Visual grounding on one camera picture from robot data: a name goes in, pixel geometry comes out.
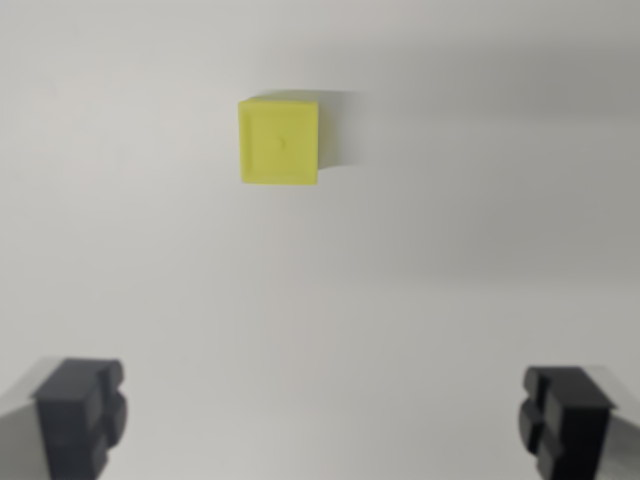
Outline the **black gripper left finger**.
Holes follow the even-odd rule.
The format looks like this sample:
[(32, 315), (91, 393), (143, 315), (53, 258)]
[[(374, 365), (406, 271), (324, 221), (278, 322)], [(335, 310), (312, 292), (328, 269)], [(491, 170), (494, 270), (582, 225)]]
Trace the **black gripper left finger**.
[(1, 393), (3, 479), (97, 479), (126, 429), (117, 359), (45, 357)]

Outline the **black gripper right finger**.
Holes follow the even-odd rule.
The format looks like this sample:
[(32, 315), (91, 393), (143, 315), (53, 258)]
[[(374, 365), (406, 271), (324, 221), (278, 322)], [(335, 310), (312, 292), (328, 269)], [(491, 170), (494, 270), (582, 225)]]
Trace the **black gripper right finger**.
[(605, 367), (530, 366), (519, 435), (546, 480), (637, 479), (639, 396)]

